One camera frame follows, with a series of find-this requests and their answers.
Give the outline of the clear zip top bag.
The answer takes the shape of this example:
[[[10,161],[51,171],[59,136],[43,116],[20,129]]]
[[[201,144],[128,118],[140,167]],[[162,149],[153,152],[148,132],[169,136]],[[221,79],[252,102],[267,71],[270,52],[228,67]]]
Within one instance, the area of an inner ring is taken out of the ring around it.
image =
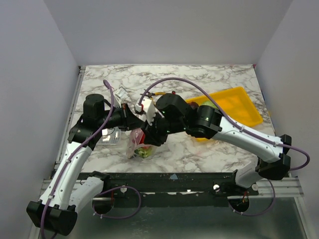
[[[153,146],[153,145],[150,145],[150,144],[144,144],[144,140],[145,140],[145,134],[144,134],[144,136],[143,136],[143,138],[142,138],[140,144],[137,145],[136,147],[129,147],[129,146],[127,145],[126,156],[127,156],[128,159],[133,159],[133,158],[139,157],[139,156],[135,155],[134,151],[135,151],[135,149],[137,149],[137,148],[139,148],[139,147],[144,147],[144,146],[152,146],[153,149],[154,149],[152,156],[155,154],[157,147],[156,147],[156,146]]]

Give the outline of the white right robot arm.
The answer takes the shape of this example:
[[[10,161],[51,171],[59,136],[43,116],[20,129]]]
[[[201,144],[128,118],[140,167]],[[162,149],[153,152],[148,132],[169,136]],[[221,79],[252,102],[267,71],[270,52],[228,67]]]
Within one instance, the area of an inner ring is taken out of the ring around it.
[[[281,146],[282,137],[266,135],[227,119],[210,105],[190,105],[179,95],[169,93],[156,103],[142,99],[136,110],[146,115],[141,127],[145,144],[161,146],[168,135],[186,132],[195,138],[223,141],[256,155],[255,161],[234,172],[229,189],[235,195],[241,195],[263,178],[281,180],[290,169],[291,159]]]

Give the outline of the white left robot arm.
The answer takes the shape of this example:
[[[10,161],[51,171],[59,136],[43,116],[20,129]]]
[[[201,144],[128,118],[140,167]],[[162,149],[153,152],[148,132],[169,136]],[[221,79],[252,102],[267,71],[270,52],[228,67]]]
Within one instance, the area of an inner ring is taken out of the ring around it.
[[[100,94],[90,94],[83,104],[83,114],[71,128],[63,159],[49,186],[37,202],[29,202],[26,211],[34,225],[40,228],[41,236],[45,231],[55,235],[69,235],[78,218],[79,212],[94,196],[110,196],[107,209],[114,205],[114,190],[110,175],[92,172],[87,181],[74,191],[80,171],[102,137],[102,130],[118,128],[130,131],[142,126],[144,121],[135,116],[128,104],[120,104],[111,98],[110,109],[105,109],[107,100]]]

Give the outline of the green grape bunch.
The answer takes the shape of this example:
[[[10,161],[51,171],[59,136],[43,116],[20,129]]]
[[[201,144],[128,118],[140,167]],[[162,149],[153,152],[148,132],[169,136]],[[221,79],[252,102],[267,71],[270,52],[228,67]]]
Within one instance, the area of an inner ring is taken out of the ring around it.
[[[152,156],[153,154],[153,147],[152,146],[144,146],[144,147],[139,147],[135,149],[134,153],[135,155],[141,157],[141,158],[148,158]]]

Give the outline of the red tomato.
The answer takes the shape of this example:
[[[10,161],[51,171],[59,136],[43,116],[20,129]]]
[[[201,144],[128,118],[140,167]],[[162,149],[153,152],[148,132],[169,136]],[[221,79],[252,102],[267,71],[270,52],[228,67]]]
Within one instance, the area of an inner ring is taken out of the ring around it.
[[[142,138],[144,136],[143,131],[141,130],[132,130],[129,137],[129,147],[136,147],[140,144]]]

